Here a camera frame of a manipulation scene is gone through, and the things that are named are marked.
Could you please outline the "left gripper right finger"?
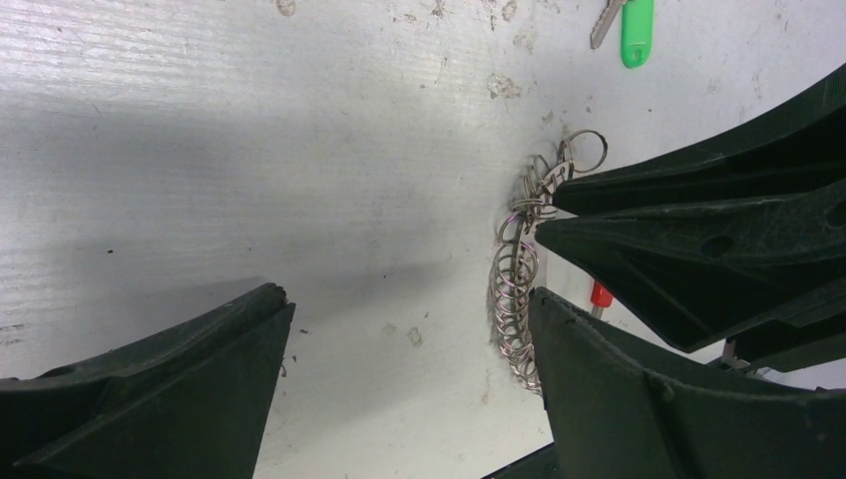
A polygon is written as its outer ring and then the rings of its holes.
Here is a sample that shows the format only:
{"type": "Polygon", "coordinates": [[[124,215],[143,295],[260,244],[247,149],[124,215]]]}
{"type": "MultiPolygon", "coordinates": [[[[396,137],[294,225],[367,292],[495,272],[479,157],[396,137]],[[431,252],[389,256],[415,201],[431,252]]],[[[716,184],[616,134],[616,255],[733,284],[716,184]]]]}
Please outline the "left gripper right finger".
{"type": "Polygon", "coordinates": [[[845,394],[697,363],[539,287],[535,361],[566,478],[841,478],[845,394]]]}

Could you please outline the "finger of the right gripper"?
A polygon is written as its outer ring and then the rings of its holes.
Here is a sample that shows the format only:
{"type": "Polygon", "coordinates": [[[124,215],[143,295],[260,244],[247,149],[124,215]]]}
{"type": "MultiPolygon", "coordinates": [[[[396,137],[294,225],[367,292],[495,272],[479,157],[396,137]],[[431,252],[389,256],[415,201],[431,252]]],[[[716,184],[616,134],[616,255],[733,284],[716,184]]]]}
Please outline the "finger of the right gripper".
{"type": "Polygon", "coordinates": [[[845,177],[845,70],[733,129],[650,160],[567,181],[553,204],[583,216],[806,193],[845,177]]]}
{"type": "Polygon", "coordinates": [[[806,327],[845,309],[843,182],[548,221],[536,239],[686,352],[769,321],[806,327]]]}

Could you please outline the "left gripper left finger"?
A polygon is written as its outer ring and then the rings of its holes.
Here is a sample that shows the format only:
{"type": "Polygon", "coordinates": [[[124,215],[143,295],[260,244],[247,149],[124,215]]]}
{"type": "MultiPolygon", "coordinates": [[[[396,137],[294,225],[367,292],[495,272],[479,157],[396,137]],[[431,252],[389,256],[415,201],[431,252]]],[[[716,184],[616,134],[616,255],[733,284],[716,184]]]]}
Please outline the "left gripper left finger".
{"type": "Polygon", "coordinates": [[[249,478],[295,306],[266,283],[199,317],[1,382],[5,478],[249,478]]]}

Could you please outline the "large keyring with small rings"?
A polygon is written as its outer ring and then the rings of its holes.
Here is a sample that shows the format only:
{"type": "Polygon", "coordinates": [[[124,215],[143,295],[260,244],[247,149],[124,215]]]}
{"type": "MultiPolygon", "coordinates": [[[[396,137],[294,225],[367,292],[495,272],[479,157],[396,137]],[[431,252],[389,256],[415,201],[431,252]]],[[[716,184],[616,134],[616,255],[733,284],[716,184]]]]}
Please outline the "large keyring with small rings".
{"type": "Polygon", "coordinates": [[[605,163],[608,151],[604,135],[582,129],[564,136],[551,160],[531,155],[508,202],[508,215],[496,229],[487,287],[492,341],[517,384],[536,395],[542,393],[542,383],[528,320],[530,292],[541,272],[542,259],[534,244],[534,232],[538,224],[557,216],[558,209],[553,206],[556,188],[577,175],[597,170],[605,163]],[[577,167],[574,156],[574,142],[582,136],[596,137],[602,147],[596,163],[584,169],[577,167]]]}

